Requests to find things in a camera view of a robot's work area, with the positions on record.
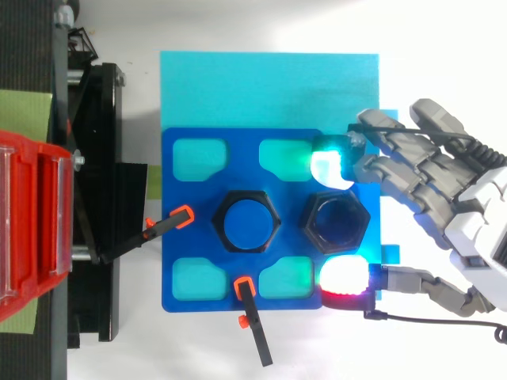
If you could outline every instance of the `red plastic box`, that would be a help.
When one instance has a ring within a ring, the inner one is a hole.
[[[73,177],[68,151],[0,131],[0,321],[67,276]]]

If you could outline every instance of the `black cable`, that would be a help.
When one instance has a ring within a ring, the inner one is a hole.
[[[470,135],[464,135],[462,133],[442,132],[442,131],[423,131],[421,129],[409,129],[409,128],[393,128],[393,127],[367,127],[363,124],[349,124],[349,131],[357,133],[368,133],[368,132],[386,132],[386,133],[408,133],[412,135],[427,135],[427,136],[440,136],[440,137],[452,137],[455,139],[465,139],[475,141],[475,138]]]
[[[494,339],[500,344],[507,344],[507,326],[500,323],[486,322],[486,321],[463,321],[458,319],[426,319],[426,318],[413,318],[413,317],[400,317],[398,315],[391,315],[384,313],[380,310],[365,311],[364,319],[372,321],[385,321],[391,319],[393,321],[413,322],[413,323],[426,323],[430,325],[467,325],[467,326],[483,326],[494,327]]]

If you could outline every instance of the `hexagonal nut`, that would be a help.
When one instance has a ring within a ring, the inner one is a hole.
[[[300,227],[314,246],[330,255],[359,248],[370,214],[352,191],[310,196]]]
[[[252,249],[241,249],[234,245],[227,237],[225,231],[225,218],[227,212],[232,205],[241,200],[254,200],[262,204],[269,211],[273,220],[273,230],[269,235],[266,242],[256,248]],[[269,244],[273,241],[276,232],[280,228],[281,220],[278,213],[275,210],[271,200],[265,192],[257,190],[232,190],[227,193],[222,203],[219,205],[216,213],[213,215],[212,224],[215,227],[216,233],[219,235],[220,241],[223,243],[225,249],[232,253],[262,253],[264,252]]]

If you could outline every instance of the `screw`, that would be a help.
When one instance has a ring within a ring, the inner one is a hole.
[[[116,85],[119,87],[125,87],[126,81],[125,81],[125,74],[124,73],[117,73],[116,74]]]
[[[59,6],[55,13],[55,25],[62,28],[74,27],[74,12],[70,6]]]
[[[79,149],[77,149],[72,155],[72,161],[74,163],[74,170],[76,172],[81,170],[81,166],[85,165],[85,158],[81,155]]]

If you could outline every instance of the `white background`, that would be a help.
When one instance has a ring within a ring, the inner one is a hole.
[[[127,162],[160,164],[161,50],[380,53],[380,106],[430,97],[467,131],[507,152],[506,10],[501,0],[82,0],[79,24],[102,62],[117,63],[124,88]],[[385,199],[383,243],[402,264],[469,284],[412,219]],[[160,216],[160,202],[147,203]],[[274,365],[262,368],[238,313],[171,314],[161,307],[161,244],[122,259],[120,333],[82,336],[69,379],[424,379],[505,377],[507,347],[492,329],[364,321],[335,310],[262,312]],[[424,295],[384,294],[380,310],[453,317]],[[507,314],[475,315],[507,323]]]

